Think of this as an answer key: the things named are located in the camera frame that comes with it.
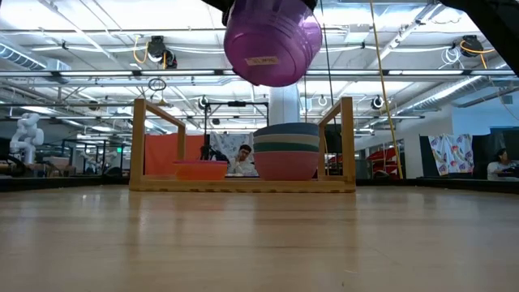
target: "orange bowl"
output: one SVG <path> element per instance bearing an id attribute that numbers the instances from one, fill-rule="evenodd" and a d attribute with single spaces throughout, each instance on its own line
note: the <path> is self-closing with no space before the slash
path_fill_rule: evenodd
<path id="1" fill-rule="evenodd" d="M 176 161 L 175 176 L 181 181 L 219 181 L 227 174 L 225 161 Z"/>

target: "white pillar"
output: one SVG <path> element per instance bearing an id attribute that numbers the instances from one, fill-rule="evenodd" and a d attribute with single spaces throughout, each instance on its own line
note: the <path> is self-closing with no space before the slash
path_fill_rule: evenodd
<path id="1" fill-rule="evenodd" d="M 297 84 L 270 88 L 268 105 L 270 125 L 299 122 L 299 90 Z"/>

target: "wooden shelf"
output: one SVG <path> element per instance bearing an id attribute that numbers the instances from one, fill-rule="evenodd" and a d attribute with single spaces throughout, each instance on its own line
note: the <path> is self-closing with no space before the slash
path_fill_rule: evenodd
<path id="1" fill-rule="evenodd" d="M 186 125 L 167 114 L 164 110 L 145 101 L 136 99 L 131 144 L 132 191 L 185 191 L 185 192 L 238 192 L 238 193 L 348 193 L 355 192 L 354 120 L 351 97 L 342 97 L 319 123 L 320 160 L 317 173 L 319 180 L 305 182 L 263 181 L 253 178 L 227 178 L 223 181 L 178 181 L 174 176 L 144 175 L 144 122 L 149 110 L 165 121 L 178 127 L 178 159 L 185 157 Z M 341 114 L 343 175 L 330 177 L 325 172 L 324 128 L 334 116 Z"/>
<path id="2" fill-rule="evenodd" d="M 283 182 L 260 179 L 226 179 L 223 181 L 175 181 L 145 179 L 142 183 L 131 184 L 131 191 L 189 191 L 189 192 L 242 192 L 242 193 L 348 193 L 355 191 L 355 185 L 344 181 Z"/>

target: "wall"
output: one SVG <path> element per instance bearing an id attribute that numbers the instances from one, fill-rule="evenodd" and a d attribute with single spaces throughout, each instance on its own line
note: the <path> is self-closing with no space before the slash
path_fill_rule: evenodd
<path id="1" fill-rule="evenodd" d="M 405 173 L 407 178 L 423 176 L 420 135 L 439 135 L 453 133 L 452 108 L 445 106 L 438 112 L 424 114 L 420 120 L 404 120 L 397 124 L 397 140 L 403 139 L 405 145 Z M 375 136 L 355 140 L 355 150 L 392 143 L 391 131 L 376 131 Z"/>
<path id="2" fill-rule="evenodd" d="M 495 89 L 486 89 L 486 91 L 483 94 L 490 94 Z M 519 92 L 513 94 L 513 100 L 514 103 L 507 107 L 519 118 Z M 455 135 L 488 135 L 492 127 L 519 127 L 519 121 L 506 110 L 499 98 L 464 109 L 453 109 Z"/>

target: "wall-mounted light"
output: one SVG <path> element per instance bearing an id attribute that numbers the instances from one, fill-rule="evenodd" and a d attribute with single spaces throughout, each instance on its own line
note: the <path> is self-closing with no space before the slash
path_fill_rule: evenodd
<path id="1" fill-rule="evenodd" d="M 321 98 L 319 99 L 319 105 L 320 106 L 326 106 L 328 104 L 328 100 L 324 98 L 324 95 L 321 95 Z"/>
<path id="2" fill-rule="evenodd" d="M 384 100 L 380 96 L 376 96 L 371 100 L 371 108 L 374 110 L 380 110 L 384 105 Z"/>

